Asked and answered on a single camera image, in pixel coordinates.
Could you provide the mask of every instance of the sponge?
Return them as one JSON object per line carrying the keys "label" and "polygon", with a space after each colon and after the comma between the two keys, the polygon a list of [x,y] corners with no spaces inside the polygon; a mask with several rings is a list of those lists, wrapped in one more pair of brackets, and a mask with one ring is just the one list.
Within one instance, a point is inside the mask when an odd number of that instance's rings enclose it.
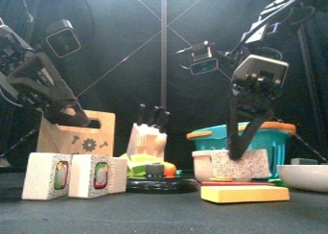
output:
{"label": "sponge", "polygon": [[269,161],[266,150],[248,150],[241,159],[229,158],[229,151],[212,150],[214,178],[265,178],[269,177]]}
{"label": "sponge", "polygon": [[289,200],[289,191],[266,185],[201,186],[201,199],[216,203]]}

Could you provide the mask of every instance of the black knife handle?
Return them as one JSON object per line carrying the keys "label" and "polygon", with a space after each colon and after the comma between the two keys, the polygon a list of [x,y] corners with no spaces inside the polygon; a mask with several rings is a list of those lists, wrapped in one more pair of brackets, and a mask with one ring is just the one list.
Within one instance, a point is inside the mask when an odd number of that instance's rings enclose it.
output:
{"label": "black knife handle", "polygon": [[164,113],[164,107],[162,106],[160,106],[158,107],[158,111],[157,111],[157,114],[156,114],[156,117],[154,117],[154,124],[153,124],[153,127],[154,128],[160,128],[160,126],[161,126],[161,120],[162,120],[162,113]]}
{"label": "black knife handle", "polygon": [[140,126],[142,124],[144,121],[144,115],[145,115],[145,105],[140,104],[138,107],[138,117],[137,117],[137,126]]}
{"label": "black knife handle", "polygon": [[160,120],[160,128],[158,128],[158,132],[160,133],[165,133],[166,132],[169,115],[170,115],[169,111],[165,111],[164,117]]}
{"label": "black knife handle", "polygon": [[150,113],[150,117],[148,119],[148,126],[149,127],[156,124],[156,120],[157,120],[157,116],[158,116],[158,111],[160,111],[158,106],[154,106],[153,107],[153,111]]}

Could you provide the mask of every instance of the yellow sponge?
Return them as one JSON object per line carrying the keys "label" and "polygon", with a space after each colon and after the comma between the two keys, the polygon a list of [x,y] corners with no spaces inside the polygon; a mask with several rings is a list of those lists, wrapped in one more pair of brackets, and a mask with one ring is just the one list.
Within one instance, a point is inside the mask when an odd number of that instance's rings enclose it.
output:
{"label": "yellow sponge", "polygon": [[266,185],[201,186],[201,199],[216,203],[289,200],[289,191]]}

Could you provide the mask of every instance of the white box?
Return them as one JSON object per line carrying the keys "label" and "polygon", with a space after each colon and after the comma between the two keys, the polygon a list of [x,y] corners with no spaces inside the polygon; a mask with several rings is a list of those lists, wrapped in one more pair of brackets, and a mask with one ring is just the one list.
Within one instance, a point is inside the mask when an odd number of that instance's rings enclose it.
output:
{"label": "white box", "polygon": [[68,194],[70,154],[32,152],[28,157],[22,199],[54,199]]}
{"label": "white box", "polygon": [[125,158],[112,157],[109,160],[109,194],[122,193],[126,190],[126,168]]}
{"label": "white box", "polygon": [[69,198],[93,199],[109,193],[109,159],[101,154],[73,155]]}

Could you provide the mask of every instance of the white bowl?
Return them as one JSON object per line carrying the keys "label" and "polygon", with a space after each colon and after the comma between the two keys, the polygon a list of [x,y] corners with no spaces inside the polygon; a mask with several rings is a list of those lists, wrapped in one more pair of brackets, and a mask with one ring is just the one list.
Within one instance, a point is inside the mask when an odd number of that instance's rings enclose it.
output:
{"label": "white bowl", "polygon": [[278,177],[290,187],[328,192],[328,165],[277,165]]}

